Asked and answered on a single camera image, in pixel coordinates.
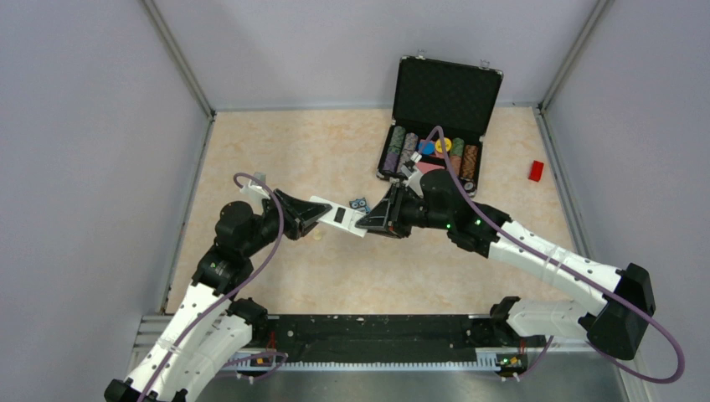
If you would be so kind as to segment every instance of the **beige table surface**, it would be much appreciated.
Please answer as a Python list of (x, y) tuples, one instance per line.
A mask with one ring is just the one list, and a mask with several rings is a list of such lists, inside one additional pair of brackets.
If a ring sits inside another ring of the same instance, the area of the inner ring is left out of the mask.
[[(374, 206), (388, 183), (375, 168), (390, 110), (224, 112), (217, 115), (186, 227), (167, 311), (183, 299), (199, 259), (212, 244), (219, 210), (247, 199), (236, 172), (266, 173), (291, 196)], [(545, 162), (539, 183), (527, 179)], [(509, 213), (552, 242), (571, 247), (569, 231), (533, 110), (496, 108), (484, 141), (475, 200)], [(567, 299), (527, 273), (456, 248), (444, 231), (414, 228), (406, 240), (364, 239), (319, 225), (297, 242), (286, 238), (259, 277), (240, 292), (273, 313), (482, 313), (504, 296)], [(268, 249), (252, 257), (257, 267)]]

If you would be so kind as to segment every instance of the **gray wall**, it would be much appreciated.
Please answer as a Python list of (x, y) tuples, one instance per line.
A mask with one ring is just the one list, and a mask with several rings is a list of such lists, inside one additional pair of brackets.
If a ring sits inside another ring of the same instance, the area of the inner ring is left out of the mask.
[(206, 125), (139, 2), (0, 6), (0, 399), (125, 374)]
[(503, 70), (540, 101), (594, 0), (160, 0), (216, 109), (391, 106), (399, 56)]
[[(594, 253), (652, 274), (656, 317), (681, 341), (687, 373), (663, 400), (707, 400), (710, 382), (710, 3), (615, 2), (549, 120)], [(651, 331), (654, 375), (675, 366)]]

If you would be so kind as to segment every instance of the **yellow chip on table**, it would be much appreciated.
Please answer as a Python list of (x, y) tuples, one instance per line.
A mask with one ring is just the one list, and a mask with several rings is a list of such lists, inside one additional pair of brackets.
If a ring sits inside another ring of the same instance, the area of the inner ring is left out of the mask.
[[(444, 144), (446, 145), (446, 151), (448, 152), (451, 149), (451, 140), (449, 138), (444, 138)], [(438, 153), (444, 153), (444, 151), (441, 151), (441, 140), (436, 140), (436, 151)]]

